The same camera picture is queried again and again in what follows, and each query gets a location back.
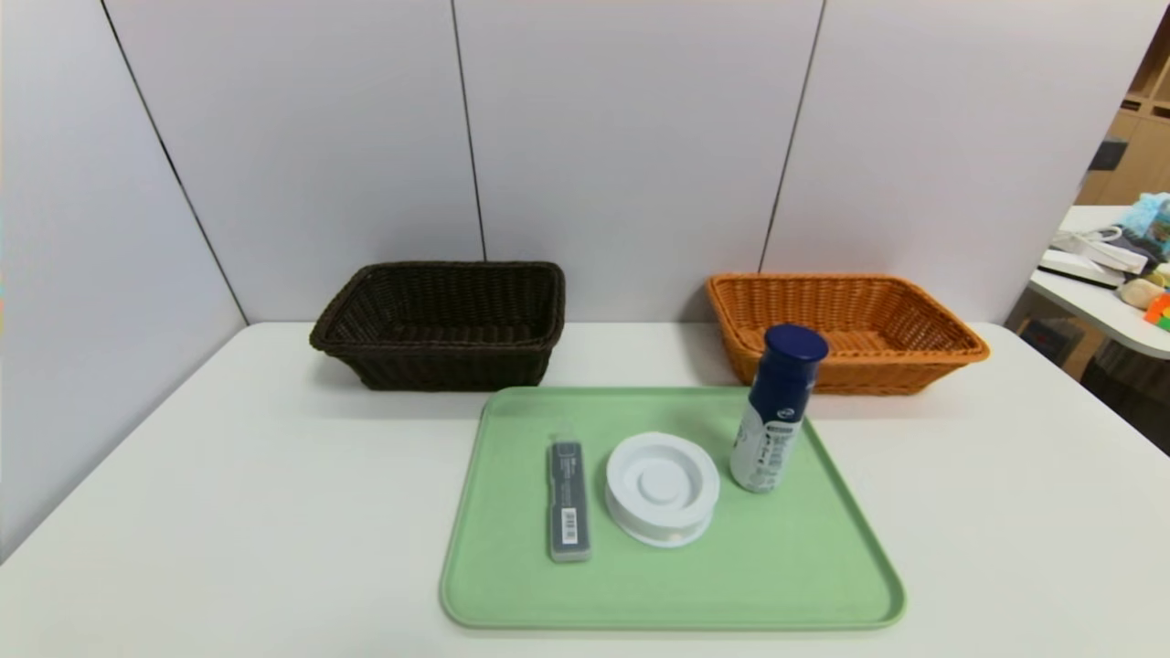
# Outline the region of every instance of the tray rim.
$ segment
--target tray rim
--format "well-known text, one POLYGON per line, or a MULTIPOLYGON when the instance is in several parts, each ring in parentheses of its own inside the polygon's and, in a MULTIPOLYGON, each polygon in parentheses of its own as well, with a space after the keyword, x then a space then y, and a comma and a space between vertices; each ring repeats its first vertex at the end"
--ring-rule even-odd
POLYGON ((894 563, 889 560, 886 554, 885 547, 882 547, 881 541, 874 533, 873 527, 869 525, 869 520, 862 513, 860 505, 858 505, 856 498, 849 489, 848 484, 845 478, 841 477, 841 472, 837 468, 837 464, 833 461, 832 455, 828 453, 828 448, 825 446, 824 441, 820 439, 820 434, 817 433, 813 423, 810 418, 805 418, 804 431, 808 445, 813 446, 817 452, 818 458, 825 466, 826 473, 832 481, 834 488, 838 489, 844 503, 849 509, 851 515, 854 518, 856 526, 862 535, 862 540, 868 547, 869 551, 874 555, 874 558, 879 562, 880 570, 885 574, 886 580, 889 583, 890 590, 890 608, 887 614, 879 617, 872 622, 860 622, 860 623, 838 623, 838 622, 824 622, 824 623, 800 623, 800 624, 769 624, 762 625, 758 623, 720 623, 720 624, 644 624, 644 623, 604 623, 598 624, 597 622, 580 622, 580 623, 556 623, 556 624, 539 624, 534 625, 531 623, 523 622, 498 622, 498 621, 484 621, 469 617, 460 612, 453 604, 449 587, 450 587, 450 571, 453 558, 455 557, 456 546, 459 544, 459 537, 463 530, 464 510, 467 506, 467 499, 470 495, 470 489, 475 475, 477 474, 479 461, 476 457, 480 452, 481 438, 483 437, 484 427, 487 426, 486 419, 489 417, 488 412, 494 409, 495 405, 500 404, 500 400, 510 396, 526 393, 526 392, 539 392, 549 395, 564 395, 564 393, 587 393, 587 395, 614 395, 625 391, 636 391, 641 395, 654 395, 654 393, 684 393, 684 395, 728 395, 730 391, 746 391, 746 386, 509 386, 507 389, 501 389, 500 391, 493 393, 488 402, 483 405, 483 410, 480 412, 480 424, 475 432, 475 444, 472 446, 472 453, 468 458, 467 474, 463 478, 463 488, 459 496, 459 508, 455 510, 455 520, 452 525, 450 535, 447 539, 447 551, 443 556, 442 574, 439 578, 439 601, 441 603, 443 612, 456 624, 468 628, 468 629, 495 629, 495 630, 530 630, 530 631, 549 631, 549 630, 578 630, 578 631, 651 631, 651 632, 666 632, 666 631, 753 631, 753 632, 815 632, 815 631, 872 631, 879 630, 895 624, 906 614, 907 608, 907 594, 906 585, 902 583, 901 576, 897 574, 897 569, 894 568, 894 563))

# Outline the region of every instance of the orange wicker basket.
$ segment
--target orange wicker basket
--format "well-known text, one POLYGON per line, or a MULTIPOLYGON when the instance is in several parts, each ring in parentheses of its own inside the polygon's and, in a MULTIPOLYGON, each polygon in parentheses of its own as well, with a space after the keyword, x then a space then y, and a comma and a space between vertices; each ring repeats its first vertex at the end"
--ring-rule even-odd
POLYGON ((707 281, 723 347, 751 384, 764 330, 792 322, 828 341, 817 392, 916 393, 991 350, 921 288, 881 274, 720 274, 707 281))

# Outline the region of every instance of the white round container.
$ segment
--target white round container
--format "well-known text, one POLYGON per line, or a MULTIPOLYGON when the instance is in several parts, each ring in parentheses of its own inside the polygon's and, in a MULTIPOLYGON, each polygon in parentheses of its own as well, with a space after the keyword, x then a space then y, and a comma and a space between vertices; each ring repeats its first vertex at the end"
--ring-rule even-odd
POLYGON ((661 432, 636 434, 610 453, 605 503, 618 526, 658 548, 686 546, 711 525, 720 472, 697 445, 661 432))

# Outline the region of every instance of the wicker basket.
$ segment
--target wicker basket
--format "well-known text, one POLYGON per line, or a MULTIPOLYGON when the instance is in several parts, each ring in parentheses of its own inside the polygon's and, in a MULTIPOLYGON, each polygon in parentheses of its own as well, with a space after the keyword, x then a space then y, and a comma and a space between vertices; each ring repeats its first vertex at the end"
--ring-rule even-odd
POLYGON ((921 288, 876 274, 721 274, 707 282, 723 345, 750 384, 764 330, 792 322, 828 341, 817 392, 916 393, 991 351, 921 288))
POLYGON ((309 343, 379 391, 535 386, 565 323, 551 262, 394 262, 358 270, 309 343))

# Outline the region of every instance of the white wall panel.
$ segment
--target white wall panel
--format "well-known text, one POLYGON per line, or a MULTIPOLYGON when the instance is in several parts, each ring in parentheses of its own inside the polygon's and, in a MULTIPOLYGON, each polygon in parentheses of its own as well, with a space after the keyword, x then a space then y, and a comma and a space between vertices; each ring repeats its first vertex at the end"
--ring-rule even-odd
POLYGON ((7 555, 243 320, 101 4, 5 14, 7 555))
POLYGON ((693 318, 752 270, 819 0, 456 0, 487 255, 578 321, 693 318))
POLYGON ((108 0, 252 321, 358 267, 483 258, 448 0, 108 0))
POLYGON ((1003 320, 1164 7, 831 0, 764 269, 888 272, 1003 320))

